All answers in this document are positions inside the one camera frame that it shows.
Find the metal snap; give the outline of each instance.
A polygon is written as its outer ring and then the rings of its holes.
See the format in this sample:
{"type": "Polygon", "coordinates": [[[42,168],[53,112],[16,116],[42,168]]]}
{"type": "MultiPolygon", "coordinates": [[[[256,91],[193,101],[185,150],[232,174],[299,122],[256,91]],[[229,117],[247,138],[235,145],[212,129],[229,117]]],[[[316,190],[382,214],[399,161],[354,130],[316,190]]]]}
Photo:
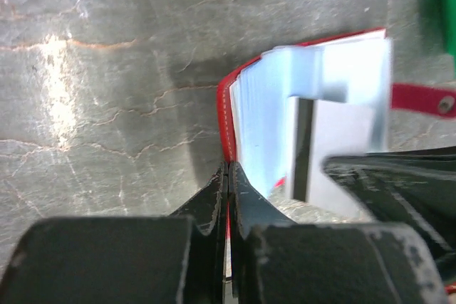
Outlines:
{"type": "Polygon", "coordinates": [[[440,102],[439,102],[439,113],[440,114],[448,114],[449,111],[453,109],[455,106],[455,98],[452,96],[445,96],[440,102]]]}

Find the notebook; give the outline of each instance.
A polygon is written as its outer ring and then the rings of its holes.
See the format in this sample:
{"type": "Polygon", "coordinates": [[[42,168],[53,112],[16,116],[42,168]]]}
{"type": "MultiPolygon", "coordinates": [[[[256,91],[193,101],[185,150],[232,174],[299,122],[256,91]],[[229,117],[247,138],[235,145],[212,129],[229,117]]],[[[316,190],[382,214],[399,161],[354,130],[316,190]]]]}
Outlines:
{"type": "Polygon", "coordinates": [[[438,111],[442,96],[450,91],[407,84],[391,88],[390,62],[391,41],[383,28],[279,46],[249,61],[217,89],[225,159],[240,162],[252,185],[268,196],[289,171],[286,106],[292,96],[372,108],[368,152],[387,147],[390,107],[455,116],[454,110],[438,111]],[[423,92],[428,99],[424,105],[414,96],[423,92]]]}

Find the green object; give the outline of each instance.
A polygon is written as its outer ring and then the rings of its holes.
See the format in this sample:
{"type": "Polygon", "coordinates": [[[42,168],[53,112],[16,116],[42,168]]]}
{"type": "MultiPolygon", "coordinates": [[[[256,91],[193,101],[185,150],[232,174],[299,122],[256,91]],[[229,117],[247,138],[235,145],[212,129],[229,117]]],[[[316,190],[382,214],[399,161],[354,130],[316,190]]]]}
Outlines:
{"type": "Polygon", "coordinates": [[[443,0],[447,52],[456,57],[456,0],[443,0]]]}

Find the gray concrete floor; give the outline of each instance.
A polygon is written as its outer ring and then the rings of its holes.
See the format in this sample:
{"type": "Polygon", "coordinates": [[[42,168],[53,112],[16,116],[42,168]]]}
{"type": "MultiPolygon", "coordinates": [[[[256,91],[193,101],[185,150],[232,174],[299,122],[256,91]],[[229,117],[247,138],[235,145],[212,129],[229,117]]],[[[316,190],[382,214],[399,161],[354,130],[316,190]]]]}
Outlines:
{"type": "MultiPolygon", "coordinates": [[[[222,158],[218,82],[275,45],[387,26],[396,81],[456,86],[438,4],[0,0],[0,268],[42,217],[166,214],[190,198],[222,158]]],[[[395,113],[391,147],[454,145],[455,128],[395,113]]]]}

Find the floor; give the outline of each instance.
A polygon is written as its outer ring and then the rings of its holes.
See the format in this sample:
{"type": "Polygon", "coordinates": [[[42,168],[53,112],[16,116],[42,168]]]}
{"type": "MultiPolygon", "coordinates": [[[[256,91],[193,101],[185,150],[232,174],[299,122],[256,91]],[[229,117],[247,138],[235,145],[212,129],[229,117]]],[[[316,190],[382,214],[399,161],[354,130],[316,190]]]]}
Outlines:
{"type": "MultiPolygon", "coordinates": [[[[0,270],[34,221],[170,213],[221,160],[215,90],[275,45],[387,26],[396,81],[455,87],[438,0],[0,0],[0,270]]],[[[391,147],[456,144],[395,113],[391,147]]],[[[340,221],[274,200],[299,221],[340,221]]]]}

